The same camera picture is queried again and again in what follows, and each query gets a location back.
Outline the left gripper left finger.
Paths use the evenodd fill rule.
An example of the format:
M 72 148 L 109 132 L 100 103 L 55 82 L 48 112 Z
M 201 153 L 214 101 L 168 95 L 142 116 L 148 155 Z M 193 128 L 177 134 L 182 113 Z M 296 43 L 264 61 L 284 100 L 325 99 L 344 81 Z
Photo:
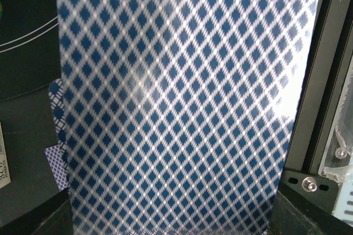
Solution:
M 72 210 L 67 190 L 1 227 L 1 234 L 73 234 Z

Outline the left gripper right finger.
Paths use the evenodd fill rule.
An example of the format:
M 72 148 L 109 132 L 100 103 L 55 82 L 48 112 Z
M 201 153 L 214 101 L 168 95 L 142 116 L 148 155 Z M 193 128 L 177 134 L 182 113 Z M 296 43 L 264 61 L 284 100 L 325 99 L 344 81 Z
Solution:
M 352 234 L 352 227 L 291 190 L 274 199 L 269 234 Z

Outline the card being dealt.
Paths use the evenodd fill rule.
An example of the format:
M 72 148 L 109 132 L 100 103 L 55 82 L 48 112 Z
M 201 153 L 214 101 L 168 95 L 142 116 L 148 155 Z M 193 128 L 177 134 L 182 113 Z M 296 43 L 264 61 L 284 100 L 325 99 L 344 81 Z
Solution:
M 262 234 L 318 0 L 57 0 L 74 234 Z

